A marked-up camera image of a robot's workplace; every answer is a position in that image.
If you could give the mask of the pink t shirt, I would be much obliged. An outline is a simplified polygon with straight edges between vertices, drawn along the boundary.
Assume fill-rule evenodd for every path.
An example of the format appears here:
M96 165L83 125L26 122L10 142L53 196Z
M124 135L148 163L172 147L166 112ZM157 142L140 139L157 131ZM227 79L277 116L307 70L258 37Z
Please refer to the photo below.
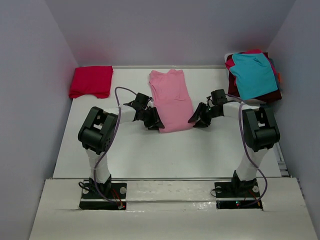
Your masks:
M153 103L164 125L161 134L186 131L193 128L189 119L194 114L182 70L171 69L167 73L153 70L149 74Z

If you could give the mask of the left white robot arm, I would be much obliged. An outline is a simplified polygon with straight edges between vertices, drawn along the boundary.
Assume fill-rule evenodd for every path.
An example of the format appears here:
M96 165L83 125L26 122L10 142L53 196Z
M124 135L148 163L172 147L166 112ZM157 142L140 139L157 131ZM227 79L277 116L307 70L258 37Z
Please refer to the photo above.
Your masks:
M109 111L97 106L90 109L78 133L78 140L86 151L90 166L88 186L79 184L83 189L104 199L110 194L112 175L107 152L116 138L120 124L142 121L149 130L165 128L151 101L152 97L139 92L134 100L119 104Z

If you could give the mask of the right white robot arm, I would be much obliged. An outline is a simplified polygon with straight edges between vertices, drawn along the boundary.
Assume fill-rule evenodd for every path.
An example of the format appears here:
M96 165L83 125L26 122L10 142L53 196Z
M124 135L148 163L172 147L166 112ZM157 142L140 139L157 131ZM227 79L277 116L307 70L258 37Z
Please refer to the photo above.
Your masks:
M259 189L257 174L262 173L261 162L279 142L280 131L271 107L248 105L240 98L228 100L223 89L211 92L206 103L199 103L188 122L195 128L207 128L218 117L238 121L244 155L231 180L216 182L213 190L217 198L243 198Z

